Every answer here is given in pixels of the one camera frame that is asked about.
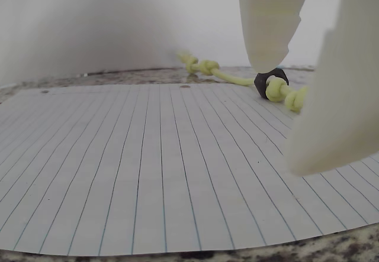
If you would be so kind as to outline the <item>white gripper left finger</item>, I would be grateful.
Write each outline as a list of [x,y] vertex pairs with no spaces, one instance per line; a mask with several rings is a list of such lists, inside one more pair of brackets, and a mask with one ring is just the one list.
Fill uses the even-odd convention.
[[250,65],[268,73],[287,56],[305,0],[239,0],[243,39]]

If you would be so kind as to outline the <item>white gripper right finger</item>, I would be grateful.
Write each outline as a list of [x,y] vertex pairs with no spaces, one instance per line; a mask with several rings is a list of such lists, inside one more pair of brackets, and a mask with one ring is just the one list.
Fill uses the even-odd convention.
[[378,0],[341,0],[286,143],[292,174],[346,166],[378,151]]

